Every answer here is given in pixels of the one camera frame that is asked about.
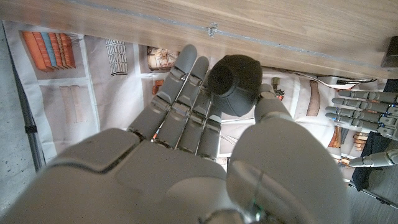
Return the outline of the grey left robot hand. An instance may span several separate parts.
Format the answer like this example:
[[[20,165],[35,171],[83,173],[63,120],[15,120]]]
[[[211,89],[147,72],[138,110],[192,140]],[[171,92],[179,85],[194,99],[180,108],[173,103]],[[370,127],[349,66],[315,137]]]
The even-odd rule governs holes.
[[[397,140],[397,93],[341,90],[326,107],[326,117]]]

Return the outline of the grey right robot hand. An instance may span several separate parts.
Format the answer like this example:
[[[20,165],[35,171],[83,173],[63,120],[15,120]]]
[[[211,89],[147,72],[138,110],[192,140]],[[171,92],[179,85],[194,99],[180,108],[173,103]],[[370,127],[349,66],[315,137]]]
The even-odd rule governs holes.
[[[348,223],[335,161],[297,124],[257,60],[214,67],[186,45],[127,130],[42,169],[2,223]]]

